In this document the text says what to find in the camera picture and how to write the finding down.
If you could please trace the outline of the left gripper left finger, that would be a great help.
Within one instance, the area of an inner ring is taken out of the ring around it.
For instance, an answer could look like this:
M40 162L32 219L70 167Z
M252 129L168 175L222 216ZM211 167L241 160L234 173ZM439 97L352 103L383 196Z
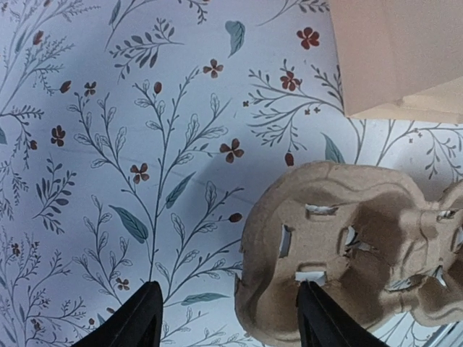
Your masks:
M161 287L156 281L146 282L107 321L73 347L158 347L162 320Z

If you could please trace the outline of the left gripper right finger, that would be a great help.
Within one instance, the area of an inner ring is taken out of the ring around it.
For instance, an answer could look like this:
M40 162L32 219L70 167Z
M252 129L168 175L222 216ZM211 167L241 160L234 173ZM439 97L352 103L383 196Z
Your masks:
M387 347L313 281L300 284L297 321L302 347Z

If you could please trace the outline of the brown cardboard cup carrier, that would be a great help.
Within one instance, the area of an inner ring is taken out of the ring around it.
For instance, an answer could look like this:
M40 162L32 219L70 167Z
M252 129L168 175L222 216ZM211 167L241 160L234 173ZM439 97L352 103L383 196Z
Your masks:
M363 328L408 312L425 327L462 319L462 184L426 200L405 173L329 161L267 188L242 233L239 323L295 346L296 297L313 280Z

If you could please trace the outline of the brown paper bag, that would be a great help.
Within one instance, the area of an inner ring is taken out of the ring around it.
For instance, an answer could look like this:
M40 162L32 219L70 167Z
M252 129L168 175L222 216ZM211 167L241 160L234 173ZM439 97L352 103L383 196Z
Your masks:
M330 1L345 116L462 123L461 1Z

